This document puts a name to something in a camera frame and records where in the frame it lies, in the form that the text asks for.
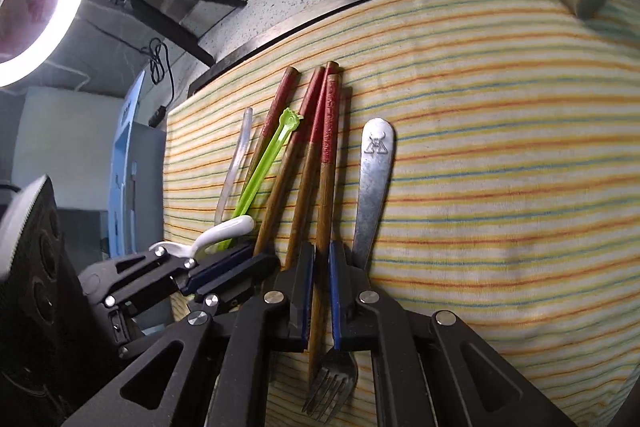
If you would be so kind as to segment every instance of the clear plastic tube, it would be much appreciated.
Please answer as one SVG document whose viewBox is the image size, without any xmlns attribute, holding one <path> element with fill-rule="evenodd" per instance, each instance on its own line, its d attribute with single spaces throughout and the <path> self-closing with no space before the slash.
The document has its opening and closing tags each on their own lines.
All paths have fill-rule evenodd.
<svg viewBox="0 0 640 427">
<path fill-rule="evenodd" d="M 238 175 L 240 162 L 242 161 L 242 158 L 244 158 L 246 150 L 249 148 L 249 142 L 251 140 L 251 124 L 253 119 L 254 110 L 251 109 L 251 107 L 247 107 L 244 110 L 244 115 L 242 116 L 240 137 L 238 138 L 238 143 L 236 144 L 234 155 L 231 158 L 231 165 L 229 166 L 229 170 L 226 173 L 225 185 L 222 187 L 222 192 L 220 192 L 220 199 L 218 200 L 216 215 L 213 220 L 215 225 L 219 225 L 220 223 L 222 223 L 222 214 L 225 212 L 226 202 L 228 201 L 229 195 L 231 194 L 231 189 L 234 187 L 234 183 L 236 183 L 236 176 Z"/>
</svg>

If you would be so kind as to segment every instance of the black stand arm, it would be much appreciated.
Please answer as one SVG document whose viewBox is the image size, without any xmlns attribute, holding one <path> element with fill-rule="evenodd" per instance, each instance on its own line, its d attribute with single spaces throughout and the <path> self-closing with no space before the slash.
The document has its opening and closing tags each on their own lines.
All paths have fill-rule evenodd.
<svg viewBox="0 0 640 427">
<path fill-rule="evenodd" d="M 274 290 L 239 311 L 203 308 L 166 328 L 63 427 L 261 425 L 270 351 L 306 347 L 314 254 L 303 245 L 298 265 L 278 275 Z"/>
<path fill-rule="evenodd" d="M 78 279 L 104 340 L 102 357 L 110 368 L 106 374 L 94 375 L 95 381 L 106 384 L 161 336 L 143 335 L 134 318 L 172 293 L 195 293 L 191 310 L 204 309 L 210 315 L 252 297 L 255 286 L 280 265 L 271 253 L 253 253 L 253 243 L 240 242 L 199 262 L 156 249 L 88 266 Z"/>
<path fill-rule="evenodd" d="M 334 344 L 371 350 L 380 427 L 575 427 L 455 314 L 403 310 L 341 243 L 329 263 Z"/>
<path fill-rule="evenodd" d="M 199 61 L 206 64 L 209 68 L 212 67 L 216 61 L 214 58 L 204 51 L 198 44 L 198 38 L 181 26 L 179 23 L 162 13 L 159 9 L 151 6 L 144 0 L 107 0 L 116 6 L 119 6 L 125 12 L 131 14 L 137 20 L 144 25 L 149 26 L 151 29 L 169 39 L 171 42 L 180 46 L 188 54 L 193 55 Z M 245 1 L 241 0 L 198 0 L 213 2 L 216 4 L 223 4 L 226 6 L 232 6 L 234 8 L 241 8 L 246 6 Z"/>
</svg>

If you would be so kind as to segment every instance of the striped towel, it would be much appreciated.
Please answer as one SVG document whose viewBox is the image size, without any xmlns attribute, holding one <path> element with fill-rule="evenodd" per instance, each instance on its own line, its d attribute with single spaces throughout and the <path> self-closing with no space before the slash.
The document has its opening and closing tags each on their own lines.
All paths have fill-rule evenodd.
<svg viewBox="0 0 640 427">
<path fill-rule="evenodd" d="M 374 284 L 412 311 L 456 312 L 579 426 L 606 425 L 640 371 L 640 2 L 585 23 L 558 0 L 373 0 L 296 33 L 170 114 L 167 239 L 212 225 L 242 110 L 255 144 L 284 68 L 303 71 L 298 108 L 328 60 L 345 69 L 334 235 L 351 242 L 362 128 L 385 118 L 398 147 Z M 370 358 L 357 360 L 334 425 L 375 425 Z M 305 382 L 306 355 L 279 355 L 268 425 L 316 425 Z"/>
</svg>

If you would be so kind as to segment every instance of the white plastic utensil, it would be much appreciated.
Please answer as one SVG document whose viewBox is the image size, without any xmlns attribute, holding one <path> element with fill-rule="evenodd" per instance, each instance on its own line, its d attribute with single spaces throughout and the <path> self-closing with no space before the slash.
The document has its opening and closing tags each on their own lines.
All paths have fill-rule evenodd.
<svg viewBox="0 0 640 427">
<path fill-rule="evenodd" d="M 149 247 L 150 251 L 155 251 L 159 247 L 166 250 L 167 253 L 175 257 L 188 257 L 193 259 L 196 253 L 204 250 L 210 245 L 215 245 L 226 239 L 234 239 L 241 235 L 246 235 L 254 229 L 255 221 L 251 216 L 238 216 L 229 219 L 224 223 L 220 223 L 209 230 L 202 232 L 192 245 L 183 245 L 182 243 L 174 243 L 174 241 L 160 241 Z"/>
<path fill-rule="evenodd" d="M 242 126 L 240 127 L 240 137 L 236 144 L 236 150 L 231 157 L 231 165 L 226 173 L 225 184 L 220 192 L 220 198 L 218 198 L 218 206 L 216 207 L 216 215 L 213 219 L 214 224 L 218 225 L 222 223 L 222 214 L 225 212 L 226 202 L 229 199 L 231 190 L 236 183 L 236 176 L 238 175 L 238 169 L 240 163 L 244 158 L 246 150 L 249 149 L 249 142 L 251 142 L 251 124 L 254 117 L 254 110 L 251 107 L 247 107 L 242 115 Z"/>
</svg>

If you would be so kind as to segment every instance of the wooden chopstick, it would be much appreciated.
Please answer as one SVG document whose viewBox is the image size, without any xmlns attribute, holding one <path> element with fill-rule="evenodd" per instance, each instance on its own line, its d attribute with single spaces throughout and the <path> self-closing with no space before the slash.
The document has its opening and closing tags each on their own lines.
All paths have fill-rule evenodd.
<svg viewBox="0 0 640 427">
<path fill-rule="evenodd" d="M 269 146 L 273 133 L 275 133 L 278 128 L 278 119 L 287 105 L 291 88 L 293 87 L 293 83 L 297 77 L 298 70 L 296 68 L 288 66 L 287 69 L 284 70 L 282 80 L 280 81 L 280 85 L 276 91 L 276 96 L 273 97 L 273 102 L 271 102 L 269 112 L 264 118 L 262 129 L 260 129 L 260 136 L 258 137 L 258 143 L 255 145 L 254 155 L 251 157 L 251 163 L 249 163 L 249 170 L 246 172 L 246 177 L 244 178 L 242 192 L 244 192 L 252 174 L 254 174 L 255 168 L 258 166 L 258 163 L 260 163 L 260 158 L 262 158 L 265 149 Z"/>
<path fill-rule="evenodd" d="M 314 270 L 314 294 L 311 307 L 309 333 L 309 383 L 318 372 L 320 358 L 324 355 L 322 340 L 326 315 L 327 265 L 331 226 L 334 215 L 335 156 L 338 141 L 338 102 L 340 76 L 328 74 L 324 101 L 324 124 L 320 161 L 320 188 L 318 227 L 316 229 L 316 265 Z"/>
<path fill-rule="evenodd" d="M 289 139 L 287 148 L 282 156 L 282 162 L 280 163 L 280 171 L 276 176 L 273 187 L 271 187 L 271 193 L 267 200 L 267 210 L 260 225 L 258 238 L 255 240 L 254 255 L 258 255 L 264 251 L 273 233 L 274 224 L 278 218 L 280 202 L 283 198 L 284 184 L 292 174 L 291 170 L 298 158 L 298 152 L 304 143 L 304 139 L 308 136 L 308 130 L 311 124 L 310 120 L 318 108 L 318 95 L 323 84 L 323 79 L 324 68 L 316 68 L 306 88 L 302 105 L 300 105 L 299 115 L 302 116 L 303 120 Z"/>
<path fill-rule="evenodd" d="M 320 158 L 320 146 L 322 143 L 322 126 L 324 125 L 324 96 L 326 92 L 326 79 L 322 79 L 320 96 L 318 98 L 318 107 L 314 115 L 313 126 L 309 140 L 306 144 L 305 161 L 302 166 L 302 176 L 300 178 L 300 188 L 298 188 L 298 197 L 296 198 L 296 206 L 293 209 L 293 220 L 291 222 L 291 232 L 289 234 L 289 243 L 287 245 L 287 254 L 284 258 L 282 270 L 291 268 L 297 259 L 298 248 L 300 247 L 300 237 L 305 227 L 306 214 L 309 210 L 309 199 L 311 190 L 314 187 L 314 179 L 318 171 L 318 160 Z"/>
</svg>

